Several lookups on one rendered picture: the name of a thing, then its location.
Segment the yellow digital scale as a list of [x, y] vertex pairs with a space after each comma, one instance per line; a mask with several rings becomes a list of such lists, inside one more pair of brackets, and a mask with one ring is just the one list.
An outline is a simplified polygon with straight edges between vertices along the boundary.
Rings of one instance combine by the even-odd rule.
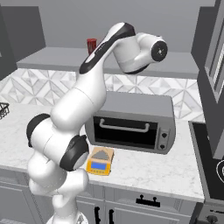
[[87, 160], [86, 172], [94, 175], [108, 176], [111, 171], [113, 157], [113, 149], [94, 147]]

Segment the dark grey open cabinet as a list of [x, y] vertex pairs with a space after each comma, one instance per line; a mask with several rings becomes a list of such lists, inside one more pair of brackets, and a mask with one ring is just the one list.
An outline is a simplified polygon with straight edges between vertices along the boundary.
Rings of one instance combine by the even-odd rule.
[[220, 0], [215, 0], [214, 6], [200, 8], [192, 56], [199, 68], [197, 82], [212, 156], [222, 160], [224, 158], [224, 88], [219, 102], [216, 102], [205, 69], [219, 5]]

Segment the grey base cabinet door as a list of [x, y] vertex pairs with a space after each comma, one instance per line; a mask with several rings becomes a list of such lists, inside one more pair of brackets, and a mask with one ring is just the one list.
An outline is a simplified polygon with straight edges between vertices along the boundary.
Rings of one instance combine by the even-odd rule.
[[51, 199], [35, 196], [27, 186], [0, 183], [0, 224], [46, 224]]
[[115, 224], [189, 224], [191, 219], [188, 215], [105, 201], [107, 224], [109, 224], [109, 209], [114, 210]]
[[86, 216], [88, 224], [95, 224], [95, 207], [100, 208], [101, 224], [105, 224], [105, 209], [103, 199], [90, 199], [86, 197], [77, 197], [79, 210]]

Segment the grey open cabinet door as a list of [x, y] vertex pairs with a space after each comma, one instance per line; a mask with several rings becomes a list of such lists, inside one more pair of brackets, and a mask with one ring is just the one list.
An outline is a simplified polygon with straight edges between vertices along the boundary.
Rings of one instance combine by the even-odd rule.
[[216, 102], [219, 102], [224, 88], [224, 0], [220, 0], [217, 17], [214, 23], [208, 54], [206, 57], [206, 75]]

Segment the grey toaster oven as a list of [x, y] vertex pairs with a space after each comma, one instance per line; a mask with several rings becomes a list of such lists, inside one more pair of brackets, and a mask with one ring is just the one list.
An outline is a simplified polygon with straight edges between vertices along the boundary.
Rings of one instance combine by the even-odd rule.
[[[143, 129], [148, 123], [150, 128], [146, 133], [104, 129], [99, 125], [101, 118], [107, 125]], [[172, 98], [167, 95], [108, 92], [105, 104], [87, 121], [85, 130], [93, 145], [167, 154], [176, 137]], [[162, 133], [167, 133], [168, 138], [162, 138]], [[166, 150], [160, 150], [160, 144], [165, 144]]]

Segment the red can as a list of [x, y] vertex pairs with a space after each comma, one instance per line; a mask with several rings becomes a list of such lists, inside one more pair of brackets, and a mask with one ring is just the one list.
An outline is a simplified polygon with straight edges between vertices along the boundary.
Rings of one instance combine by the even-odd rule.
[[96, 38], [88, 38], [87, 39], [87, 50], [88, 50], [88, 54], [91, 54], [95, 48], [96, 48], [96, 42], [97, 39]]

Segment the grey drawer front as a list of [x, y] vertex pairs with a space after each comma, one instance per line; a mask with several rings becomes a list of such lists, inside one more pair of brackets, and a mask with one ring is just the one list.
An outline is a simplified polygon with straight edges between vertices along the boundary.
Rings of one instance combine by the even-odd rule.
[[25, 173], [2, 168], [0, 168], [0, 182], [19, 186], [28, 186], [28, 178]]
[[[137, 205], [140, 207], [148, 207], [152, 209], [172, 212], [172, 213], [181, 214], [181, 215], [191, 216], [193, 214], [193, 210], [196, 205], [195, 201], [165, 197], [165, 196], [156, 195], [153, 193], [137, 192], [137, 191], [131, 191], [131, 190], [125, 190], [125, 189], [112, 188], [107, 186], [104, 188], [104, 190], [105, 190], [105, 200], [108, 200], [108, 201]], [[153, 197], [156, 197], [157, 201], [160, 202], [160, 207], [137, 204], [136, 199], [141, 194], [143, 195], [143, 198], [145, 200], [152, 200]]]

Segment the black hob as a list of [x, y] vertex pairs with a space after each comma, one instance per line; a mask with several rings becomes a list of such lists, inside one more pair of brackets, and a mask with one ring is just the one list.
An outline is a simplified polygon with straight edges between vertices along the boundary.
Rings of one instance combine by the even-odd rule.
[[212, 157], [207, 126], [203, 122], [189, 122], [193, 148], [199, 168], [199, 176], [205, 195], [205, 202], [224, 207], [224, 183], [216, 172], [218, 159]]

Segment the grey wall shelf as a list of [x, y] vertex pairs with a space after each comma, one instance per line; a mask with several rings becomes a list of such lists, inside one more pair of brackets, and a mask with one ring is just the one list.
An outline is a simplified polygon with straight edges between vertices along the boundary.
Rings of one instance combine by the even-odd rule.
[[[88, 56], [86, 48], [45, 47], [17, 62], [18, 68], [78, 72]], [[168, 52], [159, 63], [150, 64], [140, 76], [194, 79], [199, 69], [189, 52]]]

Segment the dark grey wall cabinet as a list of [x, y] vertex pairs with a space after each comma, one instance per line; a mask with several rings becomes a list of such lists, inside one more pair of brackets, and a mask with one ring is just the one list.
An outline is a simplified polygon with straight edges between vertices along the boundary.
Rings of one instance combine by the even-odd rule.
[[38, 6], [0, 4], [0, 81], [17, 63], [46, 46]]

